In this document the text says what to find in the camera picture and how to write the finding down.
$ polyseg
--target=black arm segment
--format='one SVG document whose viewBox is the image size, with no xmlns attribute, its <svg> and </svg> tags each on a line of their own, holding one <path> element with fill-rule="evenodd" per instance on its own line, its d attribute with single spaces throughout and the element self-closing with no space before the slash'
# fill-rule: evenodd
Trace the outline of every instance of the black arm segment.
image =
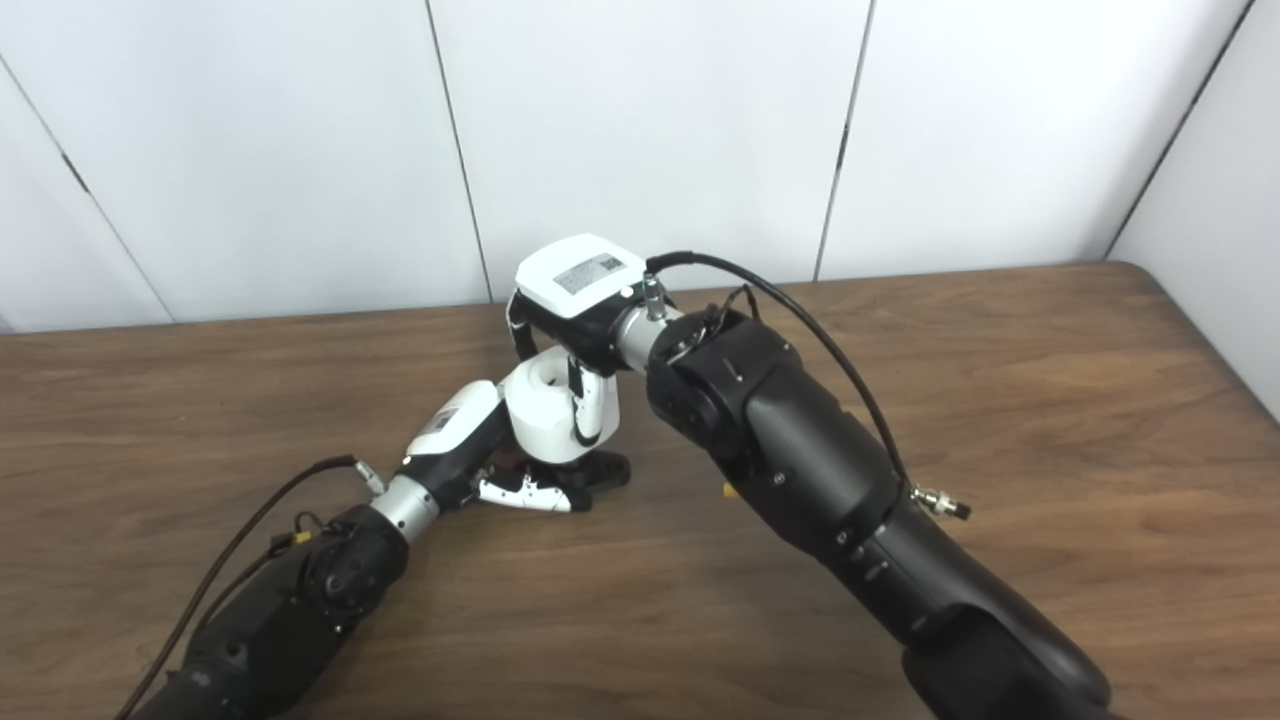
<svg viewBox="0 0 1280 720">
<path fill-rule="evenodd" d="M 403 573 L 408 543 L 360 505 L 268 562 L 196 630 L 131 720 L 260 720 L 292 707 Z"/>
<path fill-rule="evenodd" d="M 819 560 L 905 646 L 908 678 L 938 717 L 1111 717 L 1097 665 L 910 500 L 883 447 L 788 343 L 737 313 L 703 315 L 676 320 L 654 345 L 654 411 L 708 450 L 780 537 Z M 948 660 L 975 637 L 1015 660 L 974 660 L 983 671 L 952 692 L 960 675 L 947 675 Z M 1014 712 L 1036 702 L 1052 706 Z"/>
</svg>

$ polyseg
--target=metal fitting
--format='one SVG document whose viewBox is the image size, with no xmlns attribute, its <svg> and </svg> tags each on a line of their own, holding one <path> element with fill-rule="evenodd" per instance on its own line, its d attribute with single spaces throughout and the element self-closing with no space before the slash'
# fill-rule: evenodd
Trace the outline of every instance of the metal fitting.
<svg viewBox="0 0 1280 720">
<path fill-rule="evenodd" d="M 365 462 L 364 460 L 357 461 L 356 471 L 360 473 L 361 478 L 365 478 L 365 487 L 369 488 L 369 492 L 374 493 L 374 497 L 387 492 L 387 483 L 378 477 L 378 473 L 369 466 L 369 462 Z"/>
<path fill-rule="evenodd" d="M 645 273 L 640 283 L 644 288 L 644 307 L 649 314 L 649 320 L 658 322 L 667 316 L 667 291 L 658 281 L 658 275 Z"/>
<path fill-rule="evenodd" d="M 960 520 L 968 520 L 969 514 L 973 511 L 968 505 L 937 489 L 914 487 L 911 488 L 911 500 L 919 502 L 920 507 L 934 515 L 948 515 Z"/>
</svg>

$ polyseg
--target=black cable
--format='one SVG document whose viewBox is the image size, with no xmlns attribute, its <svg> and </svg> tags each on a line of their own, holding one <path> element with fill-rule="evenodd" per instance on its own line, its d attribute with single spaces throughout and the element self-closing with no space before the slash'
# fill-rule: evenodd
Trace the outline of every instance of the black cable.
<svg viewBox="0 0 1280 720">
<path fill-rule="evenodd" d="M 739 278 L 754 284 L 760 288 L 764 295 L 772 297 L 778 305 L 782 305 L 791 311 L 806 328 L 809 332 L 822 342 L 822 346 L 827 348 L 827 352 L 836 359 L 840 368 L 849 375 L 849 379 L 858 388 L 858 395 L 863 398 L 863 405 L 867 406 L 867 411 L 872 415 L 872 421 L 876 423 L 876 429 L 879 432 L 881 442 L 884 445 L 884 452 L 888 454 L 890 462 L 893 465 L 893 471 L 902 479 L 902 482 L 910 482 L 906 475 L 906 465 L 902 462 L 902 456 L 897 451 L 897 443 L 893 442 L 893 432 L 888 427 L 888 420 L 884 419 L 884 413 L 881 410 L 879 404 L 876 402 L 876 396 L 872 395 L 872 388 L 867 386 L 863 377 L 854 368 L 854 364 L 845 355 L 845 351 L 836 345 L 836 341 L 827 334 L 827 331 L 818 324 L 818 320 L 809 314 L 808 310 L 800 306 L 799 302 L 791 300 L 791 297 L 782 292 L 777 286 L 769 281 L 762 278 L 760 275 L 730 263 L 728 260 L 716 258 L 714 255 L 703 255 L 701 252 L 690 252 L 687 250 L 678 252 L 667 252 L 666 255 L 657 255 L 645 260 L 645 269 L 653 274 L 658 274 L 667 268 L 675 265 L 707 265 L 710 268 L 717 268 L 737 275 Z"/>
<path fill-rule="evenodd" d="M 244 584 L 244 580 L 248 580 L 250 578 L 256 575 L 257 571 L 262 569 L 262 565 L 266 565 L 270 560 L 274 560 L 276 555 L 278 553 L 271 552 L 271 550 L 268 550 L 262 555 L 259 555 L 252 562 L 250 562 L 248 568 L 241 570 L 239 575 L 236 575 L 236 578 L 232 582 L 227 583 L 227 587 L 223 588 L 223 591 L 214 597 L 214 601 L 209 603 L 209 607 L 205 609 L 205 612 L 200 616 L 200 620 L 196 620 L 196 626 L 192 628 L 191 635 L 196 637 L 200 633 L 200 630 L 204 630 L 205 625 L 207 625 L 209 621 L 214 619 L 214 612 L 218 612 L 218 609 L 221 607 L 224 602 L 227 602 L 227 598 L 230 597 L 233 592 L 236 592 L 236 588 Z"/>
<path fill-rule="evenodd" d="M 293 532 L 294 533 L 301 533 L 302 532 L 302 519 L 303 518 L 311 520 L 315 524 L 315 527 L 316 527 L 317 530 L 323 530 L 324 529 L 325 523 L 324 523 L 324 520 L 320 519 L 319 515 L 316 515 L 315 512 L 312 512 L 310 510 L 303 510 L 302 512 L 298 512 L 297 515 L 293 516 Z"/>
<path fill-rule="evenodd" d="M 733 288 L 733 292 L 728 293 L 724 299 L 724 310 L 733 306 L 733 301 L 737 300 L 739 295 L 746 293 L 746 304 L 751 307 L 751 319 L 760 322 L 760 304 L 755 301 L 755 293 L 751 292 L 751 286 L 744 284 L 741 287 Z"/>
<path fill-rule="evenodd" d="M 356 457 L 351 455 L 321 460 L 291 478 L 289 482 L 280 486 L 280 489 L 275 491 L 271 497 L 266 498 L 266 502 L 264 502 L 262 506 L 259 507 L 252 516 L 250 516 L 248 521 L 244 523 L 244 527 L 241 528 L 234 537 L 232 537 L 232 541 L 227 543 L 227 547 L 223 548 L 223 552 L 219 553 L 218 559 L 214 560 L 214 564 L 209 568 L 209 571 L 205 573 L 204 579 L 201 579 L 200 584 L 196 587 L 196 592 L 187 602 L 187 607 L 182 611 L 182 616 L 178 618 L 178 624 L 174 625 L 173 632 L 169 633 L 169 638 L 165 639 L 164 646 L 160 648 L 160 653 L 156 655 L 155 661 L 151 664 L 151 667 L 147 669 L 147 674 L 143 675 L 142 682 L 138 683 L 138 687 L 133 688 L 129 698 L 124 701 L 124 707 L 122 707 L 115 715 L 115 720 L 125 720 L 125 717 L 133 712 L 133 708 L 137 707 L 138 701 L 142 700 L 147 688 L 151 687 L 156 675 L 160 674 L 160 669 L 164 667 L 165 661 L 169 660 L 169 655 L 173 652 L 174 646 L 178 644 L 178 639 L 182 638 L 183 630 L 187 629 L 187 624 L 191 623 L 191 618 L 196 614 L 196 607 L 200 606 L 200 601 L 204 600 L 205 593 L 209 592 L 209 587 L 214 584 L 214 579 L 218 577 L 218 573 L 221 571 L 223 565 L 227 565 L 227 561 L 230 560 L 232 553 L 236 552 L 239 543 L 243 542 L 244 538 L 248 537 L 250 532 L 252 532 L 253 528 L 262 520 L 262 518 L 265 518 L 266 514 L 275 507 L 275 503 L 279 502 L 285 495 L 289 495 L 293 488 L 298 487 L 302 480 L 306 480 L 311 475 L 325 470 L 333 470 L 334 468 L 352 468 L 356 462 Z"/>
</svg>

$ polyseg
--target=white wall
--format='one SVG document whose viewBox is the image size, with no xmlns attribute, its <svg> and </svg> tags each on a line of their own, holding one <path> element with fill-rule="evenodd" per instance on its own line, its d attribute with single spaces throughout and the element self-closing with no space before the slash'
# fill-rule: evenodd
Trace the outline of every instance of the white wall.
<svg viewBox="0 0 1280 720">
<path fill-rule="evenodd" d="M 813 277 L 867 0 L 431 8 L 495 293 L 581 232 Z"/>
<path fill-rule="evenodd" d="M 1280 418 L 1280 3 L 1249 10 L 1111 258 L 1149 270 Z"/>
<path fill-rule="evenodd" d="M 878 3 L 822 278 L 1102 258 L 1243 6 Z"/>
<path fill-rule="evenodd" d="M 588 231 L 780 281 L 1098 259 L 1244 1 L 4 0 L 52 140 L 0 128 L 0 316 L 488 301 Z"/>
<path fill-rule="evenodd" d="M 0 332 L 168 323 L 0 65 Z"/>
<path fill-rule="evenodd" d="M 5 0 L 0 56 L 178 320 L 489 299 L 420 0 Z"/>
</svg>

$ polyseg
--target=wood grain surface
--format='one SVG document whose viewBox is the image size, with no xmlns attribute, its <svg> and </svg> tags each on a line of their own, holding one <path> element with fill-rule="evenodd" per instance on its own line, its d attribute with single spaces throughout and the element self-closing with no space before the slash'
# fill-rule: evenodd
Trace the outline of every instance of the wood grain surface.
<svg viewBox="0 0 1280 720">
<path fill-rule="evenodd" d="M 1123 264 L 792 287 L 863 369 L 946 528 L 1134 719 L 1280 715 L 1280 430 Z M 722 292 L 682 293 L 698 306 Z M 850 407 L 836 365 L 765 319 Z M 0 717 L 110 716 L 227 538 L 297 470 L 390 469 L 512 366 L 474 306 L 0 338 Z M 899 651 L 627 377 L 634 480 L 585 515 L 447 516 L 291 717 L 924 719 Z M 297 510 L 361 501 L 312 480 Z"/>
</svg>

